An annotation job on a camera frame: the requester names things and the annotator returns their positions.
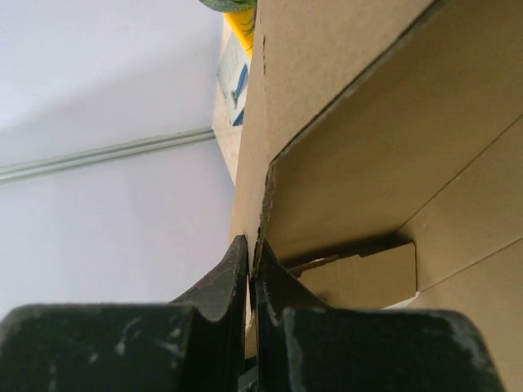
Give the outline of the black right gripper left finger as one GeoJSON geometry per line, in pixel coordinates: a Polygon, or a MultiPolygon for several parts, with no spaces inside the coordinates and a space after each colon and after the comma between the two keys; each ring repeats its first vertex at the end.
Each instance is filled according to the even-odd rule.
{"type": "Polygon", "coordinates": [[[235,391],[244,365],[248,252],[174,301],[32,304],[1,322],[4,391],[235,391]]]}

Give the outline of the brown cardboard box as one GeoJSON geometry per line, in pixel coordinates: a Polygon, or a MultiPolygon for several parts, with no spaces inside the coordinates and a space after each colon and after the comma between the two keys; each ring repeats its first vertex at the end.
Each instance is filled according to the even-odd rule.
{"type": "Polygon", "coordinates": [[[260,2],[231,231],[252,265],[412,241],[370,292],[464,313],[520,389],[521,2],[260,2]]]}

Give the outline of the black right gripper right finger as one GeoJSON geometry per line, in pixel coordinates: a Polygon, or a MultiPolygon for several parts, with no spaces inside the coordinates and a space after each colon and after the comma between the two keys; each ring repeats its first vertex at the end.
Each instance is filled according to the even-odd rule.
{"type": "Polygon", "coordinates": [[[501,391],[482,335],[448,310],[340,310],[259,252],[262,391],[501,391]]]}

